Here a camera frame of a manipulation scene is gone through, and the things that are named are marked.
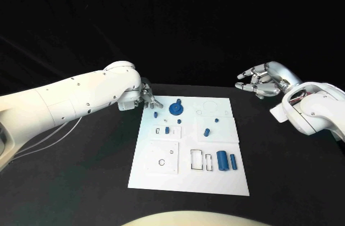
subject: white paper sheet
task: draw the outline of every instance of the white paper sheet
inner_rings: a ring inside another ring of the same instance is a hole
[[[230,99],[177,96],[156,96],[156,99],[165,107],[143,111],[129,188],[250,196]],[[184,106],[179,116],[169,113],[169,106],[177,99],[181,99]],[[162,130],[156,134],[158,127],[166,126],[171,128],[169,134],[162,134]],[[204,136],[205,127],[211,130],[208,137]],[[152,173],[149,170],[155,164],[155,160],[148,159],[152,141],[178,142],[178,174]],[[194,149],[203,150],[203,170],[191,168]],[[218,170],[220,150],[227,152],[228,171]],[[205,154],[211,154],[213,171],[207,171]],[[231,168],[230,154],[236,155],[237,170]]]

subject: blue object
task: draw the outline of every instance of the blue object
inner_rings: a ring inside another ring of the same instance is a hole
[[[174,103],[169,107],[169,112],[172,115],[181,115],[184,112],[184,106],[181,104],[181,99],[178,99],[177,103]]]
[[[233,169],[237,170],[237,165],[236,165],[236,155],[230,155],[230,158],[231,158]]]
[[[218,159],[218,168],[221,171],[228,170],[228,158],[227,158],[227,152],[218,151],[217,152],[217,159]]]
[[[208,137],[208,135],[210,135],[210,129],[205,129],[204,136]]]

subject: black table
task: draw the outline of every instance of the black table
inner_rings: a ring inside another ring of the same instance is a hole
[[[343,225],[345,156],[330,131],[306,136],[289,122],[280,124],[269,112],[280,97],[262,101],[223,87],[156,84],[153,90],[230,98],[250,196],[129,189],[143,106],[120,112],[116,104],[84,117],[55,146],[6,167],[0,224],[122,225],[161,212],[197,210],[278,226]]]

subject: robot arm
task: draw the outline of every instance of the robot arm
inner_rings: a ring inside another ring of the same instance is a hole
[[[146,106],[164,107],[135,69],[117,61],[104,70],[0,97],[0,171],[38,134],[116,102],[120,110],[135,109],[143,100]]]
[[[306,135],[330,129],[345,141],[345,92],[341,89],[328,83],[302,83],[278,62],[253,67],[237,78],[246,76],[253,76],[252,84],[237,83],[236,87],[256,92],[260,99],[285,93],[282,103],[270,110],[279,122],[289,120]]]

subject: blue gear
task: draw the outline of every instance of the blue gear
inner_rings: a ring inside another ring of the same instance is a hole
[[[169,112],[172,115],[181,115],[184,112],[184,106],[181,104],[181,99],[178,99],[177,103],[174,103],[169,107]]]

